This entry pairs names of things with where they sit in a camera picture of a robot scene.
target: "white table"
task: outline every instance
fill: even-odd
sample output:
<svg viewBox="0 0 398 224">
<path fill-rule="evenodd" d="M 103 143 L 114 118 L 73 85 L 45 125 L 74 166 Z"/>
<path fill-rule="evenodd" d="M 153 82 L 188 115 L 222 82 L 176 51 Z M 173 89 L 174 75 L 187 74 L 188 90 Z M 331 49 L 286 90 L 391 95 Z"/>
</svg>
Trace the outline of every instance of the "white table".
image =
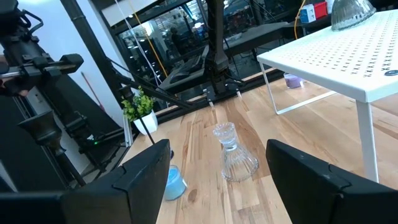
<svg viewBox="0 0 398 224">
<path fill-rule="evenodd" d="M 371 102 L 398 92 L 398 10 L 375 13 L 350 29 L 327 27 L 257 57 L 277 114 L 282 114 L 335 92 L 356 100 L 366 176 L 379 182 L 374 146 Z M 310 100 L 277 110 L 263 64 L 289 72 L 332 90 Z"/>
</svg>

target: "red box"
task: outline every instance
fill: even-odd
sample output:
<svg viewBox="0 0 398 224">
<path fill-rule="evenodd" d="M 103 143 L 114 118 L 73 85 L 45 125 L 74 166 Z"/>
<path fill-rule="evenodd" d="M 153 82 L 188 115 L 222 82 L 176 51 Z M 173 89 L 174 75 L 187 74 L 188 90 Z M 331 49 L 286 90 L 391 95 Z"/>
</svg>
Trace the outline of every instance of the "red box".
<svg viewBox="0 0 398 224">
<path fill-rule="evenodd" d="M 326 2 L 316 3 L 313 5 L 313 8 L 315 10 L 315 18 L 317 18 L 317 19 L 328 15 L 328 9 L 326 7 Z"/>
</svg>

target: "potted plant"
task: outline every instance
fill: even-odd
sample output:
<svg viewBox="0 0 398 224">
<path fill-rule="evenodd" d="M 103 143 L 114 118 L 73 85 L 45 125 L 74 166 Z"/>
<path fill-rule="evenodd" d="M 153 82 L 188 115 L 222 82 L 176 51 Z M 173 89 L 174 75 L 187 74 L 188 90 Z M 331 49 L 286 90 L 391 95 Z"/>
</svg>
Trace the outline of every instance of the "potted plant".
<svg viewBox="0 0 398 224">
<path fill-rule="evenodd" d="M 152 110 L 154 107 L 154 100 L 146 96 L 141 88 L 139 87 L 139 94 L 134 96 L 133 103 L 137 107 L 139 116 L 142 118 L 142 121 L 145 123 L 148 132 L 153 133 L 157 130 L 157 118 Z M 147 135 L 144 126 L 139 120 L 138 114 L 135 109 L 132 107 L 131 103 L 128 100 L 123 100 L 122 104 L 124 105 L 123 113 L 127 116 L 129 121 L 134 122 L 137 129 L 142 133 Z"/>
</svg>

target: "glass decanter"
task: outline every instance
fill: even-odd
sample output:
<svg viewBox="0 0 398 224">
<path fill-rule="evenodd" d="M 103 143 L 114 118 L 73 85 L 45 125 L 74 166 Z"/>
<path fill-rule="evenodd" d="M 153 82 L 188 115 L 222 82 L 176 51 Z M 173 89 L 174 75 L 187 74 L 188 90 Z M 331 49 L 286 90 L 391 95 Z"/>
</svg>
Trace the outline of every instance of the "glass decanter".
<svg viewBox="0 0 398 224">
<path fill-rule="evenodd" d="M 242 181 L 251 177 L 259 162 L 245 147 L 237 143 L 233 123 L 217 124 L 213 134 L 223 145 L 221 174 L 228 181 Z"/>
</svg>

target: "blue cup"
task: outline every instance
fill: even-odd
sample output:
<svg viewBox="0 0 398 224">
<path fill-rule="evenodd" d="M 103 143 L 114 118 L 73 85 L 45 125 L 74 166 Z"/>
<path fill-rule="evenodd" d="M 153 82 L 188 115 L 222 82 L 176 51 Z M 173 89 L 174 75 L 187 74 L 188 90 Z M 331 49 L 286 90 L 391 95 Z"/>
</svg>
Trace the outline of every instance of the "blue cup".
<svg viewBox="0 0 398 224">
<path fill-rule="evenodd" d="M 169 176 L 167 177 L 166 189 L 164 191 L 165 200 L 175 200 L 179 198 L 187 189 L 187 184 L 181 176 L 177 166 L 171 165 Z"/>
</svg>

